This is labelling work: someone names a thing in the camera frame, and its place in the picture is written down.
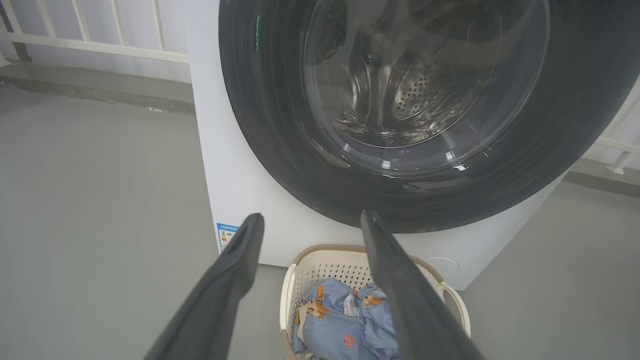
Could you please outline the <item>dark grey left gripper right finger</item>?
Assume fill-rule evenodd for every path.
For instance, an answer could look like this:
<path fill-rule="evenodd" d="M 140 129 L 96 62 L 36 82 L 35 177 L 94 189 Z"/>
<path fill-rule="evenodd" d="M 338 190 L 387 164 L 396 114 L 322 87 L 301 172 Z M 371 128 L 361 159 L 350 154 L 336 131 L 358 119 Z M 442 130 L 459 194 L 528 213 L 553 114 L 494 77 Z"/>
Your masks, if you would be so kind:
<path fill-rule="evenodd" d="M 434 287 L 374 210 L 361 213 L 361 231 L 375 284 L 388 297 L 402 360 L 482 360 Z"/>

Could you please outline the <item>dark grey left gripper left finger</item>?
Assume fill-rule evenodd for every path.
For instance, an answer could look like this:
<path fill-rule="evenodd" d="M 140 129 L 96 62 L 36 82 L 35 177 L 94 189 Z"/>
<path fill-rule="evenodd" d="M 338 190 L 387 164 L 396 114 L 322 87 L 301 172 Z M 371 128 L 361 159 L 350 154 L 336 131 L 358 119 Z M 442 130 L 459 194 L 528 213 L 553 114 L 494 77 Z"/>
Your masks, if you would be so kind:
<path fill-rule="evenodd" d="M 239 303 L 254 284 L 264 234 L 263 215 L 248 215 L 155 340 L 146 360 L 226 360 Z"/>

